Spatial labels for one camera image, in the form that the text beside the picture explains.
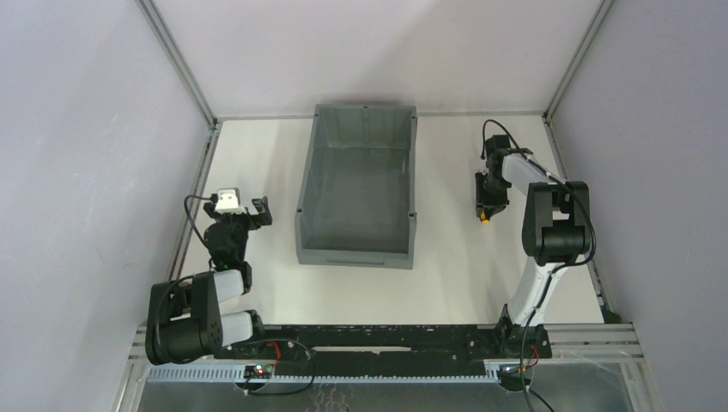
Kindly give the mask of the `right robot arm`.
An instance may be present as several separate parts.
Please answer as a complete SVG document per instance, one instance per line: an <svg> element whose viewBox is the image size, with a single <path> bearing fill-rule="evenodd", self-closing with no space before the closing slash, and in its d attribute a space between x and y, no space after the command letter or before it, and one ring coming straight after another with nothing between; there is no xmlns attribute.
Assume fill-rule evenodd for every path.
<svg viewBox="0 0 728 412"><path fill-rule="evenodd" d="M484 139L481 157L486 169L475 175L476 215L481 223L506 209L509 190L525 197L521 245L527 260L497 328L505 342L527 339L542 324L563 274L593 257L596 235L589 216L589 188L582 181L553 174L506 134Z"/></svg>

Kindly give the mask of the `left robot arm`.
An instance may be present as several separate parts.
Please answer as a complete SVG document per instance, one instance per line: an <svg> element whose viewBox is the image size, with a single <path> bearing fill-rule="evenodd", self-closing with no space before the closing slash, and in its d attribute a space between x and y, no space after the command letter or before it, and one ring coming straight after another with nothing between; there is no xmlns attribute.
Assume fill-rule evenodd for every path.
<svg viewBox="0 0 728 412"><path fill-rule="evenodd" d="M224 314L221 304L251 291L247 242L251 231L272 224L269 201L267 197L252 199L256 211L250 213L232 190L201 200L213 222L204 231L192 230L209 254L208 269L156 283L150 291L144 347L156 366L191 363L264 335L256 311Z"/></svg>

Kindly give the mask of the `grey plastic bin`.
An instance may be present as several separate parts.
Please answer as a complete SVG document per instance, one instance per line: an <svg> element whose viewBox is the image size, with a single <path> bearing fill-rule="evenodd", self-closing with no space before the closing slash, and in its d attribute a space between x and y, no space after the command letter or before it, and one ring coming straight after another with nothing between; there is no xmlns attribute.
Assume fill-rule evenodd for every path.
<svg viewBox="0 0 728 412"><path fill-rule="evenodd" d="M318 104L295 210L300 264L414 266L414 106Z"/></svg>

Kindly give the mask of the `small green circuit board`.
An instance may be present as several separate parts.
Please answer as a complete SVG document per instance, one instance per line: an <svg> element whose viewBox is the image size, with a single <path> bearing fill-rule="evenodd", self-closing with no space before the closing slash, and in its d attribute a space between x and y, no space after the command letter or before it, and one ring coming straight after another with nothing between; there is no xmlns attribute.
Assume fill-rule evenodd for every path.
<svg viewBox="0 0 728 412"><path fill-rule="evenodd" d="M244 379L270 379L274 372L273 365L249 365L245 367Z"/></svg>

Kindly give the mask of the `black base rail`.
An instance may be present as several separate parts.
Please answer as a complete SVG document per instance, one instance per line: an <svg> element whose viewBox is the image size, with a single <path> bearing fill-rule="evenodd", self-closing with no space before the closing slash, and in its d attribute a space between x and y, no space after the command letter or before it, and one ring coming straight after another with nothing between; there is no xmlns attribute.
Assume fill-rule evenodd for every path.
<svg viewBox="0 0 728 412"><path fill-rule="evenodd" d="M529 367L553 352L544 327L503 341L496 325L269 325L264 342L237 343L217 360L274 361L276 372L339 376L475 375L487 361Z"/></svg>

